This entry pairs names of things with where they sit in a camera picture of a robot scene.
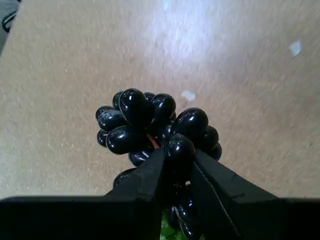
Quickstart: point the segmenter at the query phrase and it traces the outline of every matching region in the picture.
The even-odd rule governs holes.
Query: wooden table surface
[[[249,181],[320,197],[319,15],[315,0],[23,1],[0,59],[0,197],[109,191],[132,165],[97,144],[95,111],[130,87],[204,109]]]

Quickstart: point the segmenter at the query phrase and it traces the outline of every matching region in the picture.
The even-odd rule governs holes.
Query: beige tabletop
[[[130,87],[203,108],[249,181],[320,197],[319,16],[316,0],[23,1],[0,59],[0,197],[109,191],[132,165],[97,144],[95,111]]]

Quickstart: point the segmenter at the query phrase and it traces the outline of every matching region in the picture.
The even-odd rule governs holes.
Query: white debris
[[[297,56],[301,52],[301,49],[302,49],[301,40],[295,41],[290,45],[290,51],[291,51],[292,56],[294,56],[294,57]]]
[[[168,11],[171,5],[171,1],[170,0],[164,0],[163,1],[163,10]]]
[[[191,91],[186,90],[182,93],[182,97],[186,98],[189,102],[191,102],[196,99],[196,94],[194,94]]]

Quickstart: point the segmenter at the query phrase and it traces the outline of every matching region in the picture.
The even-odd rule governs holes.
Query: grape
[[[202,236],[202,231],[199,225],[189,225],[186,222],[180,221],[181,230],[188,240],[199,240]]]
[[[170,138],[170,130],[172,127],[172,122],[170,122],[167,126],[159,129],[158,139],[160,143],[164,143],[166,139]]]
[[[145,95],[147,104],[150,104],[151,99],[155,96],[155,94],[152,92],[145,92],[144,95]]]
[[[220,143],[217,143],[215,148],[210,151],[205,151],[206,154],[208,154],[211,158],[219,161],[222,155],[222,147]]]
[[[163,184],[166,194],[161,206],[170,227],[182,230],[185,237],[198,240],[202,230],[197,221],[193,202],[190,174],[196,148],[215,160],[222,155],[217,130],[208,125],[207,114],[200,108],[184,110],[177,117],[176,102],[166,93],[142,93],[135,88],[117,92],[111,106],[101,106],[95,117],[101,130],[97,142],[114,154],[126,154],[139,167],[161,145],[164,153]],[[113,188],[121,184],[136,168],[121,172],[113,181]]]
[[[127,122],[121,112],[114,109],[107,109],[100,114],[98,124],[101,129],[109,132],[117,127],[126,125]]]
[[[119,98],[119,108],[131,126],[141,129],[148,124],[147,99],[138,89],[125,90]]]
[[[123,91],[119,91],[117,92],[113,98],[112,98],[112,105],[113,105],[113,108],[115,110],[120,110],[119,109],[119,98],[120,98],[120,95],[123,93]]]
[[[209,152],[214,149],[219,141],[219,134],[213,126],[207,126],[205,132],[196,141],[195,145],[197,148],[204,152]]]
[[[170,209],[165,214],[165,219],[168,225],[177,231],[180,231],[180,224],[179,224],[179,218],[176,214],[176,208],[175,206],[170,207]]]
[[[194,144],[185,136],[177,133],[162,144],[162,149],[165,164],[174,172],[178,180],[186,182],[195,159]]]
[[[197,223],[197,210],[189,185],[180,195],[176,209],[178,217],[184,223],[193,225]]]
[[[149,146],[144,147],[142,150],[129,152],[129,160],[133,165],[139,167],[145,160],[147,160],[155,149],[150,148]]]
[[[208,122],[205,111],[197,107],[188,108],[173,122],[170,133],[182,134],[193,140],[205,132]]]
[[[176,102],[169,94],[155,95],[150,104],[151,122],[148,128],[155,129],[165,125],[176,110]]]
[[[174,114],[172,115],[172,117],[170,118],[170,121],[174,121],[177,119],[177,114],[176,112],[174,112]]]
[[[98,144],[100,144],[101,146],[103,146],[105,148],[107,147],[106,139],[107,139],[108,133],[109,132],[101,129],[100,131],[98,131],[98,133],[96,135],[96,140],[98,141]]]
[[[146,134],[130,125],[120,126],[110,131],[106,146],[114,154],[138,151],[150,142]]]
[[[97,109],[97,111],[95,112],[95,118],[98,120],[99,116],[108,109],[113,109],[112,106],[101,106]]]
[[[113,188],[121,184],[136,168],[130,168],[123,172],[120,172],[113,180]]]

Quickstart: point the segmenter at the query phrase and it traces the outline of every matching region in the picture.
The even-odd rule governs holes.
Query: table
[[[254,184],[320,197],[319,9],[313,0],[24,1],[0,59],[0,197],[108,192],[132,165],[96,143],[95,111],[130,87],[171,94],[177,112],[204,109],[220,162]]]

